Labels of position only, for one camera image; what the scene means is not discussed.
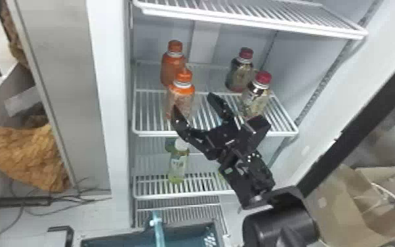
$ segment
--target plastic bottle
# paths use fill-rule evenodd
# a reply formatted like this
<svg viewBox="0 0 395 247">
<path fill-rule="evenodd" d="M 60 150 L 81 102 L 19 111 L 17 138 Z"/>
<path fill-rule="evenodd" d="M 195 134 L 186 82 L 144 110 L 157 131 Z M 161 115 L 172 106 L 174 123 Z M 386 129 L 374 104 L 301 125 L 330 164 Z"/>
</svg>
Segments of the plastic bottle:
<svg viewBox="0 0 395 247">
<path fill-rule="evenodd" d="M 182 43 L 179 40 L 170 40 L 167 52 L 162 56 L 161 83 L 166 87 L 172 84 L 176 73 L 185 68 L 185 62 Z"/>
<path fill-rule="evenodd" d="M 176 139 L 175 148 L 171 152 L 169 162 L 168 178 L 170 183 L 179 184 L 184 181 L 189 155 L 188 143 L 181 138 Z"/>
<path fill-rule="evenodd" d="M 231 61 L 230 71 L 226 76 L 225 86 L 236 93 L 241 93 L 251 81 L 254 65 L 251 62 L 253 50 L 242 47 L 239 56 Z"/>
<path fill-rule="evenodd" d="M 179 108 L 185 118 L 190 116 L 195 91 L 192 78 L 192 72 L 187 68 L 183 68 L 181 72 L 176 74 L 173 84 L 169 85 L 167 102 L 165 104 L 165 117 L 168 120 L 171 119 L 174 105 Z"/>
<path fill-rule="evenodd" d="M 243 90 L 241 97 L 241 113 L 244 118 L 253 118 L 262 114 L 269 101 L 271 74 L 266 71 L 257 73 L 255 79 L 250 81 Z"/>
</svg>

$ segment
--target wire shelf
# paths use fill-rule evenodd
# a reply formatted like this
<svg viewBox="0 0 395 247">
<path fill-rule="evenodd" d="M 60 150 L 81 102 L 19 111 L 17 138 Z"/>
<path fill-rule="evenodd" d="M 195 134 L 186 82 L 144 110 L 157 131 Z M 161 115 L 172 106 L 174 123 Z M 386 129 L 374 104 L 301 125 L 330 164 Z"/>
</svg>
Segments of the wire shelf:
<svg viewBox="0 0 395 247">
<path fill-rule="evenodd" d="M 228 93 L 223 86 L 228 73 L 227 67 L 202 64 L 188 64 L 188 67 L 193 71 L 193 82 L 197 91 L 190 123 L 194 128 L 210 130 L 219 126 L 221 120 L 206 100 L 208 92 L 221 96 L 235 111 L 239 110 L 240 94 Z M 140 136 L 176 137 L 176 131 L 165 118 L 166 92 L 159 82 L 159 63 L 140 61 L 136 63 L 135 70 L 133 132 Z M 271 125 L 266 134 L 268 137 L 292 137 L 299 132 L 274 94 L 270 96 L 263 115 Z M 236 123 L 240 128 L 244 119 L 237 116 Z"/>
<path fill-rule="evenodd" d="M 234 194 L 218 173 L 218 164 L 204 155 L 190 155 L 185 179 L 179 185 L 168 180 L 168 154 L 137 156 L 133 170 L 133 197 L 137 200 Z"/>
<path fill-rule="evenodd" d="M 145 226 L 151 210 L 157 210 L 166 224 L 193 219 L 216 219 L 222 225 L 224 234 L 228 233 L 217 196 L 136 201 L 135 208 L 135 225 L 138 228 Z"/>
<path fill-rule="evenodd" d="M 362 39 L 367 31 L 322 4 L 296 0 L 133 0 L 144 14 Z"/>
</svg>

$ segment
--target wire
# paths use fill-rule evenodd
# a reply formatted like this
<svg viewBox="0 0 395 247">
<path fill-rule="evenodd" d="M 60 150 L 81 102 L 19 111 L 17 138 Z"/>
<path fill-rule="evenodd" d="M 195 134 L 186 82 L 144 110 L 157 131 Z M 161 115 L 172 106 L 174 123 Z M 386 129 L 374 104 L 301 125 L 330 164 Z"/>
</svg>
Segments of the wire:
<svg viewBox="0 0 395 247">
<path fill-rule="evenodd" d="M 109 197 L 109 198 L 104 198 L 104 199 L 97 199 L 97 200 L 92 200 L 91 202 L 77 202 L 77 204 L 75 204 L 75 205 L 66 206 L 64 208 L 60 208 L 59 210 L 54 210 L 54 211 L 45 212 L 45 213 L 34 213 L 34 212 L 32 212 L 31 210 L 29 210 L 27 208 L 25 208 L 24 211 L 27 214 L 30 214 L 32 216 L 43 217 L 43 216 L 48 216 L 48 215 L 52 215 L 52 214 L 55 214 L 55 213 L 59 213 L 59 212 L 62 212 L 62 211 L 66 211 L 66 210 L 69 210 L 71 208 L 80 207 L 80 206 L 83 206 L 83 205 L 86 205 L 86 204 L 94 204 L 94 203 L 97 203 L 97 202 L 110 200 L 110 199 L 112 199 L 112 198 Z"/>
<path fill-rule="evenodd" d="M 395 194 L 392 193 L 390 190 L 382 187 L 381 185 L 378 185 L 376 183 L 371 183 L 372 186 L 376 187 L 377 189 L 379 189 L 380 191 L 383 191 L 384 193 L 388 194 L 390 197 L 392 197 L 395 200 Z"/>
<path fill-rule="evenodd" d="M 83 195 L 83 193 L 86 193 L 86 192 L 110 191 L 110 189 L 100 189 L 100 188 L 97 188 L 97 187 L 93 187 L 93 188 L 79 187 L 78 185 L 81 182 L 85 181 L 86 179 L 88 179 L 88 177 L 85 177 L 85 178 L 79 180 L 76 183 L 77 188 L 78 188 L 78 193 L 77 194 L 75 194 L 75 195 L 66 195 L 66 196 L 57 196 L 57 197 L 53 197 L 52 200 L 51 200 L 51 202 L 73 202 L 73 203 L 76 203 L 75 205 L 66 206 L 64 208 L 60 208 L 59 210 L 54 210 L 54 211 L 46 212 L 46 213 L 34 213 L 31 210 L 25 208 L 24 202 L 23 202 L 21 207 L 20 207 L 20 211 L 18 212 L 18 215 L 15 218 L 15 220 L 10 225 L 8 225 L 7 227 L 1 229 L 0 230 L 0 235 L 2 235 L 3 233 L 5 233 L 9 229 L 11 229 L 15 224 L 17 224 L 17 222 L 20 220 L 20 218 L 22 217 L 24 212 L 26 212 L 27 214 L 32 215 L 32 216 L 42 217 L 42 216 L 47 216 L 47 215 L 52 215 L 52 214 L 55 214 L 55 213 L 63 212 L 65 210 L 69 210 L 71 208 L 76 208 L 76 207 L 83 206 L 83 205 L 86 205 L 86 204 L 93 204 L 93 203 L 96 203 L 96 202 L 101 202 L 101 201 L 112 199 L 111 197 L 103 198 L 103 199 L 96 199 L 96 200 L 95 199 L 84 199 L 84 198 L 82 198 L 81 196 Z M 13 197 L 17 197 L 16 193 L 14 192 L 14 188 L 13 187 L 14 187 L 14 180 L 11 179 L 10 182 L 9 182 L 9 192 L 12 194 Z M 36 191 L 38 191 L 38 188 L 34 188 L 30 192 L 28 192 L 25 197 L 31 196 Z M 49 193 L 49 196 L 51 196 L 52 194 L 61 194 L 61 193 Z"/>
</svg>

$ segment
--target red jar lid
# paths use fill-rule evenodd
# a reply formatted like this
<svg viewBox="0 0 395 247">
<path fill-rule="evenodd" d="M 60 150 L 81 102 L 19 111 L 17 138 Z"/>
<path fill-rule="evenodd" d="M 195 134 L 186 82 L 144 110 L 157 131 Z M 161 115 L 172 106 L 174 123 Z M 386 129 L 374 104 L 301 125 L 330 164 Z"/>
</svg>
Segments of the red jar lid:
<svg viewBox="0 0 395 247">
<path fill-rule="evenodd" d="M 182 52 L 182 42 L 179 40 L 170 40 L 169 42 L 169 51 L 172 53 L 181 53 Z"/>
<path fill-rule="evenodd" d="M 239 56 L 243 59 L 252 59 L 253 58 L 253 50 L 248 47 L 242 47 L 239 52 Z"/>
<path fill-rule="evenodd" d="M 175 79 L 181 82 L 189 82 L 192 81 L 192 77 L 193 73 L 189 69 L 184 68 L 176 74 Z"/>
<path fill-rule="evenodd" d="M 256 81 L 260 84 L 269 84 L 271 82 L 271 74 L 266 71 L 259 71 L 256 74 Z"/>
</svg>

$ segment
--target shelf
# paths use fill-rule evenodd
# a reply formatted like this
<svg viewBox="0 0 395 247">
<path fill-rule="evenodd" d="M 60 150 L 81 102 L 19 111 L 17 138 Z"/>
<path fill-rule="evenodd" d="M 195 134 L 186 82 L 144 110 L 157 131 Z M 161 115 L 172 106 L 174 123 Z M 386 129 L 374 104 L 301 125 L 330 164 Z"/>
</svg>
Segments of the shelf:
<svg viewBox="0 0 395 247">
<path fill-rule="evenodd" d="M 183 183 L 169 182 L 169 154 L 138 155 L 132 172 L 133 197 L 137 200 L 166 199 L 193 196 L 234 194 L 229 184 L 219 175 L 216 162 L 204 155 L 190 155 Z"/>
<path fill-rule="evenodd" d="M 145 221 L 149 218 L 150 212 L 157 210 L 166 224 L 205 218 L 217 219 L 222 225 L 224 234 L 228 233 L 217 196 L 137 200 L 135 201 L 135 208 L 135 225 L 138 228 L 144 228 Z"/>
<path fill-rule="evenodd" d="M 362 39 L 367 31 L 322 4 L 296 0 L 133 0 L 144 14 Z"/>
<path fill-rule="evenodd" d="M 193 71 L 197 91 L 190 123 L 197 129 L 210 130 L 220 125 L 221 121 L 206 100 L 208 92 L 221 96 L 235 111 L 240 104 L 240 94 L 228 93 L 223 84 L 228 73 L 227 67 L 202 64 L 188 64 L 188 67 Z M 176 137 L 176 131 L 164 117 L 166 92 L 159 82 L 159 71 L 159 63 L 140 61 L 135 64 L 132 129 L 143 137 Z M 268 137 L 292 137 L 299 132 L 274 94 L 270 96 L 264 116 L 271 125 L 271 130 L 266 135 Z M 244 120 L 237 116 L 236 122 L 240 127 Z"/>
</svg>

